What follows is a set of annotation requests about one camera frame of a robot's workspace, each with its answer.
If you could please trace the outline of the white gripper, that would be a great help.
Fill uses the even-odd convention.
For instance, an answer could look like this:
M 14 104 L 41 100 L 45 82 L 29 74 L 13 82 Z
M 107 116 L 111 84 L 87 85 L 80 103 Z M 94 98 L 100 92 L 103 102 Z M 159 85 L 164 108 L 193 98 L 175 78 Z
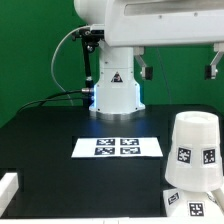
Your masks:
M 110 46 L 158 46 L 224 42 L 224 0 L 109 0 L 105 40 Z M 144 80 L 153 68 L 134 48 Z

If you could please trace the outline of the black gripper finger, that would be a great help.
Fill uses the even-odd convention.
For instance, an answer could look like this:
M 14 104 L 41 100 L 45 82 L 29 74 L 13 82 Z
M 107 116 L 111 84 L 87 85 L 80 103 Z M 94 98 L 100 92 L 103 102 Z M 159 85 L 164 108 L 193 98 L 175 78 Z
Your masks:
M 215 57 L 211 61 L 209 65 L 205 66 L 204 76 L 205 79 L 213 80 L 216 78 L 218 70 L 217 65 L 224 56 L 224 43 L 215 43 L 214 44 L 214 52 L 216 53 Z

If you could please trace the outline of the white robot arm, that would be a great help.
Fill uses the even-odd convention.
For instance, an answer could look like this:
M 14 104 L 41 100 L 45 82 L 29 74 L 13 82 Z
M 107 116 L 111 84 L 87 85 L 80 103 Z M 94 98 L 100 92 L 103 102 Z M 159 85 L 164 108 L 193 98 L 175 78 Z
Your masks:
M 224 55 L 224 0 L 74 0 L 87 26 L 86 37 L 100 47 L 100 78 L 94 86 L 93 115 L 128 117 L 145 109 L 134 62 L 146 46 L 214 45 L 206 77 L 216 77 Z

